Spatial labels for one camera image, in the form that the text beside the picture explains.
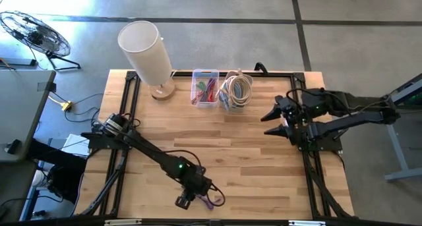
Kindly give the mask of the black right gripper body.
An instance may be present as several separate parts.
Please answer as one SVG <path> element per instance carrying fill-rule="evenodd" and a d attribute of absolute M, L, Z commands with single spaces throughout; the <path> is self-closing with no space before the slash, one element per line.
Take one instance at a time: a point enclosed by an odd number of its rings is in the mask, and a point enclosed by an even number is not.
<path fill-rule="evenodd" d="M 285 120 L 285 126 L 287 127 L 288 136 L 283 136 L 287 138 L 292 145 L 297 145 L 299 142 L 298 134 L 298 118 L 299 118 L 299 108 L 297 104 L 290 98 L 283 96 L 275 97 L 276 104 L 280 106 L 282 110 L 282 117 Z"/>

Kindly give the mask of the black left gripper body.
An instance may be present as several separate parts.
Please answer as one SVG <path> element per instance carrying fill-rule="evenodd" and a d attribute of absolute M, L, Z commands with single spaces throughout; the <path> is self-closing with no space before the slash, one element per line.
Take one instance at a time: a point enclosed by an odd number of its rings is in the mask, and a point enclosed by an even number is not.
<path fill-rule="evenodd" d="M 176 181 L 182 186 L 183 191 L 177 197 L 175 205 L 187 210 L 197 195 L 206 196 L 210 190 L 212 180 L 199 173 L 187 173 Z"/>

